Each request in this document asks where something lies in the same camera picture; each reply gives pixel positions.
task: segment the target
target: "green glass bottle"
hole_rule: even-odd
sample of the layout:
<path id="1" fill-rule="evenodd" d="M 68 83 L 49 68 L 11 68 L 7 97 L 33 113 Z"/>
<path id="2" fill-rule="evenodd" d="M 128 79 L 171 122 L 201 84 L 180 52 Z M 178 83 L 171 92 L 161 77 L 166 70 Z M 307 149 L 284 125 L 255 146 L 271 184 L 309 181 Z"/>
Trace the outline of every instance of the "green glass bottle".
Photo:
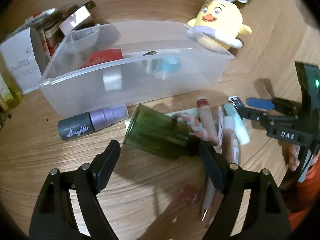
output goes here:
<path id="1" fill-rule="evenodd" d="M 167 159 L 197 154 L 199 142 L 185 123 L 144 105 L 137 107 L 124 138 L 125 144 Z"/>

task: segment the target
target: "white tape roll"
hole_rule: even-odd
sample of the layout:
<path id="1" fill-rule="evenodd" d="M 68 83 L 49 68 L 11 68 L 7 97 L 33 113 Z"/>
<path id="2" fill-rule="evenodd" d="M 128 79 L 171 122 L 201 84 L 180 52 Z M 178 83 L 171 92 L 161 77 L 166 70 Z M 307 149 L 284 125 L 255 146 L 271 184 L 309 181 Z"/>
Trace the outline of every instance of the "white tape roll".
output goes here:
<path id="1" fill-rule="evenodd" d="M 106 92 L 122 89 L 121 68 L 119 66 L 108 67 L 103 70 L 103 84 Z"/>

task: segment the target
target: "wooden table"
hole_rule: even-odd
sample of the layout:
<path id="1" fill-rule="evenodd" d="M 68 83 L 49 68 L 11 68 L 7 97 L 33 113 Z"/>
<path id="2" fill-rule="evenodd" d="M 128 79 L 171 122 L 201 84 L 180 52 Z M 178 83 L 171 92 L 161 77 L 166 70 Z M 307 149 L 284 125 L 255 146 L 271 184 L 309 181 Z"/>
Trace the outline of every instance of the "wooden table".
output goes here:
<path id="1" fill-rule="evenodd" d="M 31 14 L 51 7 L 67 8 L 88 0 L 14 0 L 0 19 L 1 30 L 13 30 Z M 187 22 L 204 0 L 94 0 L 97 22 L 128 19 Z M 244 48 L 232 50 L 231 62 L 218 84 L 203 91 L 165 98 L 146 105 L 168 113 L 196 106 L 196 98 L 207 96 L 211 107 L 227 97 L 262 96 L 261 80 L 273 93 L 301 100 L 294 60 L 320 63 L 320 34 L 300 0 L 249 0 L 240 5 L 244 23 L 253 34 L 243 35 Z M 135 106 L 129 107 L 132 114 Z M 40 91 L 24 96 L 0 132 L 0 199 L 10 215 L 28 233 L 31 215 L 42 184 L 52 168 L 74 170 L 103 152 L 111 139 L 123 142 L 124 122 L 81 139 L 63 142 L 57 131 L 59 116 Z M 280 184 L 285 172 L 281 147 L 264 130 L 252 129 L 251 142 L 241 147 L 240 165 L 260 171 L 268 168 Z M 204 186 L 205 173 L 198 157 L 168 161 L 123 147 L 109 184 L 98 199 L 111 226 L 123 239 L 200 239 L 206 223 L 200 221 L 200 206 L 186 207 L 176 198 L 185 185 Z M 75 192 L 72 203 L 79 228 L 86 232 Z M 233 233 L 239 232 L 246 211 L 245 194 Z"/>

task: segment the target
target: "yellow plush toy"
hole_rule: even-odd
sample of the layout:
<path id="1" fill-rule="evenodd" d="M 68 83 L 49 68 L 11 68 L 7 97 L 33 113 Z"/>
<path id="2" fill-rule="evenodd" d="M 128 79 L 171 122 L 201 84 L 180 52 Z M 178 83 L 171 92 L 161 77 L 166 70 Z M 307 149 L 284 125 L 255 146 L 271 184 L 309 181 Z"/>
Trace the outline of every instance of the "yellow plush toy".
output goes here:
<path id="1" fill-rule="evenodd" d="M 214 39 L 225 49 L 241 48 L 243 44 L 237 39 L 238 34 L 251 34 L 252 30 L 242 23 L 241 12 L 233 1 L 235 0 L 206 0 L 197 17 L 188 21 L 188 25 Z M 212 48 L 210 39 L 198 35 L 196 37 L 201 45 Z"/>

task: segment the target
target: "plastic storage bin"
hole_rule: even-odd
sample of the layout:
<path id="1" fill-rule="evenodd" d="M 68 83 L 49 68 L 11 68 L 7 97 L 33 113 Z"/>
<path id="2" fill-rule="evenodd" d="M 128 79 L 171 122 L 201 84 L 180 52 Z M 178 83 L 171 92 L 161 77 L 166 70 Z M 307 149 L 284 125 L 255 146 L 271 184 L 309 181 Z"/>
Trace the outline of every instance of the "plastic storage bin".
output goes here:
<path id="1" fill-rule="evenodd" d="M 63 118 L 204 89 L 234 57 L 215 42 L 203 47 L 188 30 L 178 22 L 128 21 L 72 31 L 44 71 L 40 89 Z M 105 49 L 121 49 L 124 58 L 79 69 L 92 52 Z M 158 53 L 143 56 L 153 50 Z"/>

